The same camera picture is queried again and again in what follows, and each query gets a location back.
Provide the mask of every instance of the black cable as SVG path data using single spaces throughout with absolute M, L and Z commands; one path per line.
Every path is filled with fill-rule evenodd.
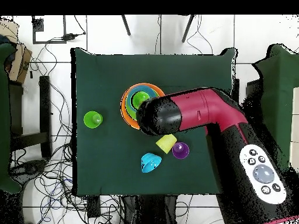
M 190 202 L 189 202 L 189 205 L 188 205 L 187 219 L 186 219 L 186 223 L 185 223 L 185 224 L 187 224 L 187 221 L 188 221 L 189 209 L 190 209 L 190 204 L 191 204 L 191 200 L 192 200 L 193 196 L 194 196 L 194 195 L 191 196 L 191 199 L 190 199 Z
M 156 55 L 156 51 L 157 51 L 157 42 L 158 42 L 158 37 L 159 37 L 159 35 L 160 35 L 160 32 L 158 33 L 158 35 L 157 35 L 157 39 L 156 39 L 156 45 L 155 45 L 155 55 Z
M 77 18 L 76 18 L 75 15 L 74 15 L 74 18 L 75 18 L 76 22 L 78 23 L 79 27 L 82 29 L 83 34 L 86 34 L 85 30 L 81 27 L 81 25 L 80 25 L 80 23 L 78 22 L 78 20 L 77 20 Z
M 183 204 L 186 205 L 187 210 L 186 210 L 186 212 L 183 215 L 179 215 L 179 216 L 175 216 L 175 217 L 185 216 L 188 213 L 188 209 L 189 209 L 188 204 L 186 204 L 185 202 L 181 202 L 181 203 L 183 203 Z
M 19 41 L 17 35 L 16 35 L 13 31 L 11 31 L 11 32 L 16 36 L 17 40 Z M 39 52 L 37 58 L 35 59 L 35 61 L 34 61 L 34 58 L 30 55 L 30 56 L 31 56 L 30 67 L 31 67 L 31 69 L 32 69 L 33 71 L 39 71 L 39 72 L 41 73 L 42 76 L 45 76 L 46 74 L 49 76 L 49 74 L 53 71 L 53 69 L 54 69 L 54 68 L 56 67 L 56 65 L 57 65 L 57 58 L 56 58 L 56 56 L 55 56 L 51 51 L 49 51 L 49 50 L 47 49 L 47 45 L 48 45 L 52 40 L 54 40 L 54 39 L 61 39 L 61 38 L 63 38 L 63 37 L 56 37 L 56 38 L 52 38 L 51 40 L 47 41 L 47 42 L 45 43 L 44 47 L 40 50 L 40 52 Z M 41 52 L 42 52 L 44 49 L 46 49 L 46 50 L 47 50 L 50 54 L 52 54 L 53 57 L 55 58 L 55 65 L 53 66 L 53 68 L 52 68 L 49 72 L 48 72 L 46 66 L 43 64 L 43 62 L 39 59 L 39 56 L 40 56 Z M 42 73 L 42 72 L 39 70 L 39 65 L 37 64 L 37 60 L 40 61 L 41 64 L 44 66 L 44 68 L 46 69 L 46 73 Z M 33 63 L 36 65 L 36 67 L 37 67 L 36 69 L 33 69 L 33 68 L 32 68 L 32 64 L 33 64 Z M 71 134 L 71 132 L 72 132 L 72 128 L 69 127 L 69 120 L 68 120 L 68 126 L 65 125 L 65 124 L 62 122 L 62 109 L 63 109 L 64 103 L 66 103 L 66 105 L 67 105 L 67 109 L 68 109 L 68 118 L 69 118 L 69 116 L 70 116 L 67 101 L 66 101 L 65 97 L 63 96 L 63 94 L 62 94 L 62 93 L 61 93 L 61 92 L 60 92 L 54 85 L 52 85 L 47 79 L 46 79 L 46 81 L 47 81 L 47 82 L 50 84 L 50 86 L 51 86 L 54 90 L 56 90 L 56 91 L 62 96 L 62 98 L 63 98 L 63 104 L 62 104 L 62 108 L 61 108 L 61 110 L 60 110 L 60 109 L 59 109 L 59 108 L 58 108 L 52 101 L 50 101 L 51 104 L 53 104 L 53 105 L 58 109 L 58 111 L 60 112 L 60 124 L 61 124 L 61 126 L 60 126 L 60 129 L 59 129 L 59 131 L 58 131 L 58 134 L 59 134 L 61 128 L 63 128 L 63 129 L 66 131 L 67 134 L 68 134 L 69 132 L 70 132 L 70 134 Z M 64 144 L 63 144 L 61 147 L 58 147 L 58 148 L 52 153 L 52 155 L 51 155 L 51 158 L 52 158 L 52 157 L 53 157 L 53 156 L 54 156 L 60 149 L 62 149 L 61 159 L 59 160 L 59 162 L 46 165 L 46 167 L 50 167 L 50 166 L 54 166 L 54 165 L 55 165 L 55 166 L 54 166 L 54 168 L 52 168 L 50 171 L 45 171 L 44 173 L 41 174 L 40 177 L 38 177 L 38 178 L 36 178 L 36 179 L 34 180 L 34 185 L 35 185 L 36 189 L 37 189 L 40 193 L 42 193 L 42 194 L 44 195 L 44 198 L 42 199 L 42 201 L 41 201 L 41 205 L 40 205 L 40 209 L 41 209 L 40 211 L 41 211 L 41 215 L 42 215 L 42 217 L 41 217 L 41 220 L 38 222 L 38 224 L 41 224 L 43 221 L 46 221 L 45 219 L 46 219 L 46 217 L 47 217 L 47 214 L 49 213 L 49 211 L 51 211 L 51 208 L 54 209 L 54 207 L 53 207 L 53 203 L 54 203 L 54 202 L 59 202 L 60 205 L 61 205 L 63 208 L 65 208 L 65 209 L 68 210 L 68 209 L 69 209 L 68 205 L 64 205 L 64 203 L 62 202 L 64 199 L 67 200 L 67 204 L 71 204 L 71 205 L 73 206 L 73 209 L 75 209 L 75 210 L 77 211 L 77 213 L 78 213 L 80 219 L 81 219 L 85 224 L 89 224 L 89 223 L 86 222 L 86 220 L 85 220 L 85 218 L 86 218 L 86 214 L 85 214 L 84 219 L 82 219 L 82 217 L 81 217 L 81 215 L 80 215 L 80 213 L 79 213 L 79 212 L 87 212 L 86 205 L 85 205 L 84 207 L 78 207 L 78 205 L 82 205 L 82 203 L 81 203 L 81 202 L 82 202 L 82 199 L 81 199 L 80 204 L 78 204 L 78 205 L 77 205 L 77 203 L 74 203 L 74 202 L 72 201 L 72 200 L 74 200 L 74 199 L 76 199 L 76 198 L 80 198 L 80 197 L 73 196 L 73 195 L 71 194 L 71 190 L 68 188 L 68 186 L 67 186 L 66 183 L 65 183 L 65 180 L 68 181 L 69 179 L 72 178 L 72 176 L 69 176 L 69 175 L 67 175 L 67 174 L 64 173 L 64 170 L 65 170 L 67 167 L 71 166 L 71 165 L 66 164 L 66 162 L 71 162 L 71 154 L 70 154 L 70 152 L 69 152 L 69 143 L 66 143 L 66 140 L 67 140 L 67 138 L 65 139 Z M 21 157 L 19 157 L 17 160 L 15 159 L 15 162 L 16 162 L 16 163 L 20 162 L 19 159 L 20 159 Z M 49 176 L 47 176 L 47 174 L 49 174 L 49 173 L 55 174 L 56 177 L 49 177 Z M 55 182 L 52 183 L 51 185 L 46 185 L 43 177 L 47 178 L 48 180 L 55 180 Z M 36 185 L 36 181 L 37 181 L 37 180 L 40 181 L 40 185 L 42 185 L 42 186 L 44 187 L 46 193 L 44 193 L 44 192 L 42 192 L 42 191 L 39 190 L 39 188 L 38 188 L 37 185 Z M 48 193 L 48 191 L 47 191 L 47 187 L 49 187 L 49 186 L 53 186 L 53 185 L 55 186 L 55 190 L 53 190 L 53 191 L 55 191 L 55 194 L 50 194 L 50 193 Z M 61 187 L 60 187 L 60 191 L 56 192 L 56 188 L 57 188 L 58 185 L 61 186 Z M 48 206 L 43 206 L 43 202 L 44 202 L 44 200 L 47 199 L 47 198 L 48 198 L 48 201 L 49 201 L 48 204 L 47 204 Z M 117 203 L 118 207 L 116 207 L 115 205 L 111 205 L 111 206 L 109 207 L 109 219 L 107 219 L 107 218 L 105 217 L 105 216 L 107 216 L 106 214 L 103 214 L 103 215 L 102 215 L 102 216 L 107 220 L 107 222 L 106 222 L 106 223 L 99 222 L 98 224 L 108 224 L 108 222 L 110 223 L 110 221 L 111 221 L 111 219 L 112 219 L 112 217 L 110 216 L 110 213 L 117 211 L 118 208 L 120 208 L 120 210 L 121 210 L 120 212 L 117 211 L 117 213 L 120 215 L 120 222 L 121 222 L 121 220 L 123 220 L 124 223 L 126 224 L 126 221 L 123 219 L 123 217 L 122 217 L 122 215 L 121 215 L 121 212 L 122 212 L 122 206 L 120 206 L 121 204 L 119 204 L 119 203 L 118 203 L 115 199 L 113 199 L 113 198 L 112 198 L 112 200 L 114 200 L 114 201 Z
M 215 220 L 214 222 L 219 222 L 219 221 L 223 221 L 223 219 Z
M 199 30 L 200 25 L 201 25 L 201 15 L 200 15 L 200 23 L 199 23 L 199 18 L 198 18 L 198 20 L 197 20 L 197 30 L 196 30 L 196 32 L 194 33 L 194 35 L 195 35 L 195 34 L 197 33 L 197 31 Z M 190 37 L 187 39 L 187 43 L 188 43 L 190 46 L 192 46 L 193 48 L 195 48 L 197 51 L 199 51 L 199 52 L 203 55 L 203 53 L 202 53 L 197 47 L 195 47 L 195 46 L 193 46 L 193 45 L 191 45 L 191 44 L 189 43 L 189 40 L 190 40 L 194 35 L 190 36 Z
M 194 35 L 196 34 L 196 33 L 198 33 L 199 35 L 201 35 L 202 36 L 202 38 L 209 44 L 209 46 L 211 47 L 211 52 L 212 52 L 212 54 L 213 54 L 213 48 L 212 48 L 212 45 L 210 44 L 210 42 L 208 42 L 208 40 L 199 32 L 199 28 L 200 28 L 200 26 L 201 26 L 201 21 L 202 21 L 202 15 L 200 15 L 200 23 L 199 23 L 199 18 L 198 18 L 198 20 L 197 20 L 197 30 L 196 30 L 196 32 L 194 33 Z M 188 39 L 187 39 L 187 43 L 190 45 L 190 46 L 192 46 L 193 48 L 195 48 L 197 51 L 199 51 L 202 55 L 203 55 L 203 53 L 198 49 L 198 48 L 196 48 L 195 46 L 193 46 L 193 45 L 191 45 L 190 43 L 189 43 L 189 40 L 194 36 L 194 35 L 192 35 L 191 37 L 189 37 Z

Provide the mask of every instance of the floor tile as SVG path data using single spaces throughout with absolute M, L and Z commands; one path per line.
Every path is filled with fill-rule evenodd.
M 163 54 L 201 54 L 201 52 L 203 54 L 212 54 L 213 50 L 214 55 L 220 55 L 224 49 L 233 47 L 233 15 L 196 15 L 186 41 L 182 43 L 189 17 L 180 15 L 165 15 L 164 18 L 162 17 Z M 199 24 L 200 34 L 196 33 Z
M 293 114 L 299 115 L 299 87 L 295 87 L 293 92 Z
M 39 105 L 40 105 L 40 89 L 39 80 L 41 75 L 48 75 L 50 73 L 50 83 L 51 86 L 51 132 L 52 135 L 57 135 L 60 129 L 60 111 L 62 109 L 62 122 L 66 126 L 71 126 L 71 64 L 67 63 L 41 63 L 31 64 L 30 71 L 32 71 L 33 78 L 29 75 L 26 76 L 24 82 L 24 94 L 22 100 L 22 125 L 23 133 L 31 134 L 35 132 L 40 132 L 40 121 L 39 121 Z M 66 135 L 65 129 L 61 129 L 59 135 Z
M 251 64 L 236 64 L 236 78 L 240 80 L 239 103 L 246 98 L 246 86 L 248 82 L 259 79 L 257 70 Z
M 292 117 L 291 141 L 299 143 L 299 115 Z
M 187 208 L 177 208 L 176 216 L 178 224 L 224 224 L 219 208 L 189 208 L 188 218 Z
M 72 209 L 66 212 L 64 208 L 51 208 L 47 215 L 42 215 L 40 208 L 23 208 L 23 215 L 26 222 L 31 222 L 33 224 L 38 224 L 38 222 L 43 218 L 41 224 L 85 224 L 79 217 L 87 221 L 87 216 L 85 212 L 77 212 Z
M 28 162 L 30 160 L 40 160 L 41 159 L 41 150 L 40 150 L 40 144 L 37 145 L 33 145 L 33 146 L 29 146 L 29 147 L 25 147 L 26 150 L 26 154 L 23 156 L 24 151 L 21 150 L 16 150 L 16 160 L 18 160 L 19 157 L 21 157 L 19 159 L 19 161 L 22 162 Z
M 184 202 L 191 207 L 219 207 L 216 195 L 184 195 L 181 194 L 176 200 L 177 206 L 186 206 Z
M 60 164 L 56 164 L 58 161 L 52 161 L 53 164 L 50 167 L 45 168 L 44 175 L 47 176 L 38 176 L 38 178 L 31 180 L 24 190 L 23 196 L 23 206 L 24 207 L 39 207 L 42 205 L 49 205 L 48 202 L 50 200 L 50 195 L 52 195 L 53 199 L 57 199 L 59 195 L 61 195 L 61 184 L 57 181 L 56 178 L 58 171 L 61 170 L 64 172 L 64 178 L 72 179 L 72 168 L 67 167 L 62 164 L 60 169 Z M 72 184 L 68 181 L 65 182 L 69 189 L 71 190 Z M 60 203 L 58 201 L 54 201 L 51 205 L 55 207 L 60 207 Z
M 291 142 L 290 163 L 296 172 L 299 173 L 299 143 L 297 142 Z
M 86 31 L 86 16 L 76 16 L 78 22 L 82 26 L 82 28 Z M 56 26 L 59 27 L 59 23 L 56 21 L 57 19 L 62 19 L 62 16 L 43 16 L 44 19 L 44 32 L 43 34 L 38 34 L 40 39 L 45 38 L 45 41 L 55 37 L 57 33 L 60 35 L 60 32 L 56 31 L 56 28 L 49 27 L 47 23 L 55 23 Z M 20 25 L 18 31 L 19 41 L 32 51 L 32 57 L 36 58 L 39 55 L 40 50 L 45 46 L 44 44 L 33 44 L 33 35 L 32 35 L 32 17 L 31 16 L 14 16 L 14 22 Z M 69 15 L 65 17 L 66 22 L 66 32 L 73 34 L 81 34 L 83 31 L 79 27 L 73 15 Z M 74 40 L 68 41 L 66 44 L 49 44 L 47 45 L 47 49 L 51 51 L 55 56 L 58 62 L 70 62 L 71 54 L 70 50 L 72 47 L 81 47 L 86 49 L 86 35 L 80 35 L 76 37 Z M 51 55 L 49 52 L 44 49 L 39 59 L 44 62 L 55 62 L 55 57 Z
M 133 23 L 136 18 L 136 15 L 126 15 L 131 31 L 131 36 L 128 36 L 121 15 L 88 16 L 88 51 L 93 54 L 134 54 Z M 149 26 L 154 21 L 150 17 L 147 20 Z
M 271 44 L 299 47 L 299 22 L 295 15 L 236 15 L 235 48 L 237 62 L 257 62 Z

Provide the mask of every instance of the green tabletop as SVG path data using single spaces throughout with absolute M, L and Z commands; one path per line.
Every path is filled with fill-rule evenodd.
M 188 144 L 183 160 L 165 154 L 148 136 L 130 127 L 120 114 L 120 100 L 132 85 L 154 84 L 170 94 L 197 87 L 230 90 L 233 48 L 211 55 L 91 55 L 72 50 L 77 100 L 77 194 L 216 194 L 219 193 L 208 154 L 204 128 L 174 134 Z M 103 122 L 95 129 L 84 115 L 96 111 Z M 141 157 L 162 157 L 150 173 L 141 172 Z

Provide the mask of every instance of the yellow cup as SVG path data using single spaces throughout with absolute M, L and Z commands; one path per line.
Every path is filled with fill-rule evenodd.
M 156 144 L 162 149 L 166 154 L 172 149 L 177 139 L 174 135 L 164 135 L 162 138 L 157 140 Z

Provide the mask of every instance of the cardboard box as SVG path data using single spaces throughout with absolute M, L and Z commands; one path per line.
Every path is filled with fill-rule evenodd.
M 30 66 L 32 52 L 25 47 L 25 52 L 23 54 L 23 61 L 20 67 L 20 71 L 18 74 L 17 82 L 24 83 L 26 79 L 26 75 Z
M 9 79 L 19 83 L 24 83 L 32 52 L 24 44 L 17 44 L 15 60 L 9 73 Z
M 0 20 L 0 34 L 6 36 L 16 47 L 15 60 L 12 62 L 9 71 L 9 79 L 15 82 L 24 83 L 32 52 L 24 44 L 18 41 L 19 25 L 13 21 Z

